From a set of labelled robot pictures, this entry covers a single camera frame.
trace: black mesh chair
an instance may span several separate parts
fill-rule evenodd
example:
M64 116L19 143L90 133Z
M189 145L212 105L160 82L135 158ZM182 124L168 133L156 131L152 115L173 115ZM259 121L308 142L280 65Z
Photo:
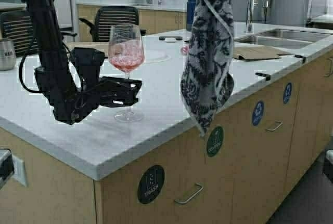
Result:
M139 12L135 7L129 6L102 7L97 12L95 24L84 18L79 18L79 20L90 27L93 42L109 42L111 26L120 24L139 25ZM145 29L141 29L141 35L146 35Z
M33 38L33 27L30 15L26 10L10 11L0 15L0 30L3 38L13 41L17 57L21 57L27 51ZM61 32L63 36L75 37L76 33ZM35 41L28 55L38 53Z

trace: cardboard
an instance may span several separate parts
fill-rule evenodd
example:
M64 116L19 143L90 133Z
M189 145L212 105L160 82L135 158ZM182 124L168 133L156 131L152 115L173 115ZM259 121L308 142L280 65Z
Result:
M269 46L236 47L234 58L244 61L280 59L282 55L292 55L290 52L281 51Z

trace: drawer handle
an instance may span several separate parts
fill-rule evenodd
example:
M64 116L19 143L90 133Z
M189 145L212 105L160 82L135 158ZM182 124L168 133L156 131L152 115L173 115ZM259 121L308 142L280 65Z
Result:
M277 126L274 129L266 129L266 130L269 132L275 132L278 129L280 129L280 127L283 125L283 122L280 122L280 121L275 121L275 123L277 124Z
M331 67L329 70L329 73L325 75L325 77L331 77L333 75L333 58L328 58L328 61L330 61Z
M202 185L196 183L196 186L198 186L199 189L192 196L190 196L187 200L185 200L185 201L175 200L175 202L178 203L179 205L186 205L187 203L192 201L203 190Z

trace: blue water bottle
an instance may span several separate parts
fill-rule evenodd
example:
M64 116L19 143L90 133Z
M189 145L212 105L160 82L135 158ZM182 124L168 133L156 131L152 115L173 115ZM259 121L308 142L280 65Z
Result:
M192 31L194 11L196 10L197 0L187 0L186 30Z

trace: compost sticker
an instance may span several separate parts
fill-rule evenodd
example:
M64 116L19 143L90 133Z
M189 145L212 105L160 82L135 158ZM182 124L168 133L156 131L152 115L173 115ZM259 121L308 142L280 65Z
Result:
M148 169L141 178L137 196L142 204L149 204L160 194L164 185L164 169L155 165Z
M254 126L258 126L260 124L264 116L264 111L265 111L265 104L263 101L259 101L255 106L252 114L252 124Z
M209 157L214 157L220 151L224 139L224 130L222 127L217 127L210 134L207 142L207 154Z

